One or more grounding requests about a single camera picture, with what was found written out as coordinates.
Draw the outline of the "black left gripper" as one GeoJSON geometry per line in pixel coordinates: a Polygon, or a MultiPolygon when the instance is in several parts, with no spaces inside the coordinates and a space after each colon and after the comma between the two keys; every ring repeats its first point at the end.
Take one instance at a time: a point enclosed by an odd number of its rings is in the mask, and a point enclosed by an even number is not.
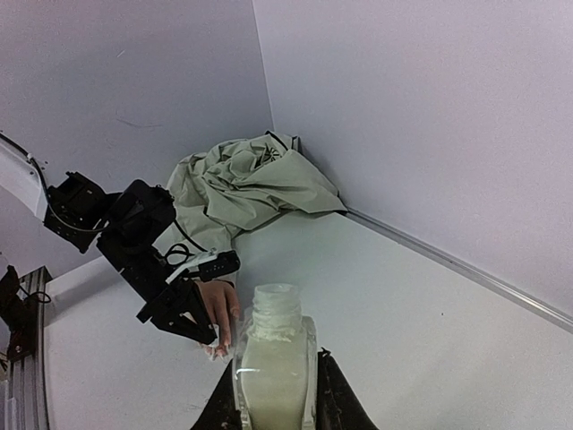
{"type": "MultiPolygon", "coordinates": [[[[157,329],[209,345],[216,338],[198,284],[192,279],[168,285],[136,314],[141,323],[150,321],[157,329]]],[[[191,430],[241,430],[240,412],[235,406],[230,361],[191,430]]]]}

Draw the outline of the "beige jacket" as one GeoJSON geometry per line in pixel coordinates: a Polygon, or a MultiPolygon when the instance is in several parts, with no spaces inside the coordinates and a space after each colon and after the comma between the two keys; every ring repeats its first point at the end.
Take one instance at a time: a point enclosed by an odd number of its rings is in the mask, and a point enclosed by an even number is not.
{"type": "Polygon", "coordinates": [[[176,223],[162,243],[227,251],[237,236],[287,211],[344,211],[338,189],[300,152],[300,139],[267,132],[181,159],[167,181],[176,223]]]}

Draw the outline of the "aluminium front rail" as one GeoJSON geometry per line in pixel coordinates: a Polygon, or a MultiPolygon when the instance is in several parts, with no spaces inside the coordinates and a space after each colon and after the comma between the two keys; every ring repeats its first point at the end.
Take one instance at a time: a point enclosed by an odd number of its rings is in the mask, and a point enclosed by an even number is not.
{"type": "Polygon", "coordinates": [[[12,265],[1,278],[1,322],[9,331],[7,350],[1,354],[5,429],[50,427],[44,349],[49,280],[44,267],[21,277],[12,265]]]}

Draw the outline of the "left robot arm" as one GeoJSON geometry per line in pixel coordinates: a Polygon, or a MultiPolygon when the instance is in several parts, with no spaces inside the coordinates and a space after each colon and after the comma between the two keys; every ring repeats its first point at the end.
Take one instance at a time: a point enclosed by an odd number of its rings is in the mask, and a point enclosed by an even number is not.
{"type": "Polygon", "coordinates": [[[6,149],[23,156],[38,175],[47,209],[46,228],[86,253],[91,245],[143,300],[137,317],[166,331],[208,345],[217,337],[192,277],[178,274],[154,244],[175,222],[169,192],[134,180],[121,193],[105,193],[87,177],[70,172],[59,186],[47,185],[42,167],[6,135],[6,149]]]}

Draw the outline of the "aluminium back table rail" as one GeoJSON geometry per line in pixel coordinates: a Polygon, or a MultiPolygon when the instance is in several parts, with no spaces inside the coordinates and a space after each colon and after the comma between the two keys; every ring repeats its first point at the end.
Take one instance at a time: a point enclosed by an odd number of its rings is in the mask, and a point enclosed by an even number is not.
{"type": "Polygon", "coordinates": [[[482,271],[474,265],[460,260],[435,246],[429,245],[418,238],[408,235],[397,228],[367,216],[356,209],[350,208],[346,213],[346,216],[364,227],[367,227],[368,229],[375,231],[420,255],[423,255],[439,265],[454,271],[462,277],[472,280],[480,286],[487,288],[491,292],[508,299],[510,302],[523,307],[529,312],[538,315],[545,321],[556,325],[568,333],[572,332],[572,316],[570,314],[545,303],[544,301],[526,293],[522,289],[482,271]]]}

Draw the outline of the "white nail polish bottle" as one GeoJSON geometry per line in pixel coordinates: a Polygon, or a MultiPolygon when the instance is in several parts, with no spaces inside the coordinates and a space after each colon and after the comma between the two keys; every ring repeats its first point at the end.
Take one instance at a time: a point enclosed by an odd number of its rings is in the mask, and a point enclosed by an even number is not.
{"type": "Polygon", "coordinates": [[[317,373],[316,327],[303,315],[299,288],[256,287],[232,362],[242,428],[315,429],[317,373]]]}

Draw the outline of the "mannequin hand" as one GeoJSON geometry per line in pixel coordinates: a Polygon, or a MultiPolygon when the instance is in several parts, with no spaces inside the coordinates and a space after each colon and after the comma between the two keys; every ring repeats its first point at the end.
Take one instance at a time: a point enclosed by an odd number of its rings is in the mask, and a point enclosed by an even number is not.
{"type": "Polygon", "coordinates": [[[212,324],[218,326],[218,344],[204,345],[211,357],[225,357],[233,341],[233,327],[240,316],[240,304],[235,285],[227,280],[215,279],[198,283],[201,297],[212,324]]]}

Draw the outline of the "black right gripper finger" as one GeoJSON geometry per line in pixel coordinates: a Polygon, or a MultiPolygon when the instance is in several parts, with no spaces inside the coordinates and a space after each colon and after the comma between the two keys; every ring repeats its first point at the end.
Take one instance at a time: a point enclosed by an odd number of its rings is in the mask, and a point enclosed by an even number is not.
{"type": "Polygon", "coordinates": [[[316,428],[378,430],[356,397],[331,352],[318,352],[316,428]]]}

